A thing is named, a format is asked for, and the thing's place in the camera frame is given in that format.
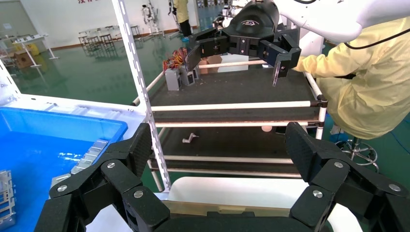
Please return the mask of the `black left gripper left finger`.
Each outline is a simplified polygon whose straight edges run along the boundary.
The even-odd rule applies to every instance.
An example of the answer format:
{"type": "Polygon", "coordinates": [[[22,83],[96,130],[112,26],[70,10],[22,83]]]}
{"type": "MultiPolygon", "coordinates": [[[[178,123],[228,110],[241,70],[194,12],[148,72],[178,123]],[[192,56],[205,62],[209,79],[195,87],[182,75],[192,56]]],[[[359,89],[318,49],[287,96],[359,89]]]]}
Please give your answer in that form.
{"type": "Polygon", "coordinates": [[[110,144],[95,164],[50,189],[35,231],[84,232],[109,205],[134,232],[156,231],[170,210],[140,179],[151,148],[147,123],[132,138],[110,144]]]}

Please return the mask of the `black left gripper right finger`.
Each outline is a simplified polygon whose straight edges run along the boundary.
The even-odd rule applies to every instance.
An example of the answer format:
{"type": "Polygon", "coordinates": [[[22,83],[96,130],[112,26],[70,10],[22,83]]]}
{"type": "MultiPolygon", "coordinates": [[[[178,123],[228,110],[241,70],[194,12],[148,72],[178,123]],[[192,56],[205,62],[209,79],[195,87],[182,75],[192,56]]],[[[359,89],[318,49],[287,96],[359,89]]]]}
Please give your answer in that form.
{"type": "Polygon", "coordinates": [[[401,184],[360,166],[334,143],[318,140],[291,122],[285,132],[288,155],[308,187],[290,218],[318,232],[337,204],[348,208],[371,232],[410,229],[410,193],[401,184]]]}

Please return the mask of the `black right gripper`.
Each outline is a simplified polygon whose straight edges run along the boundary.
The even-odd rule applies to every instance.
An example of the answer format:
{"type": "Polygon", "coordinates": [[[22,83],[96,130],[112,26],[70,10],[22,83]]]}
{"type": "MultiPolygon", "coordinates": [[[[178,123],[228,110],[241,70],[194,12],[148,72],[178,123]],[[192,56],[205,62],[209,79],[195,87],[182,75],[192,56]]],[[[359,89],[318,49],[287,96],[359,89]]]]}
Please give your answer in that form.
{"type": "Polygon", "coordinates": [[[272,83],[297,66],[301,48],[288,35],[274,40],[278,27],[279,11],[271,0],[251,1],[233,17],[228,27],[206,29],[189,37],[185,57],[186,71],[191,72],[201,61],[223,53],[257,56],[273,66],[272,83]]]}

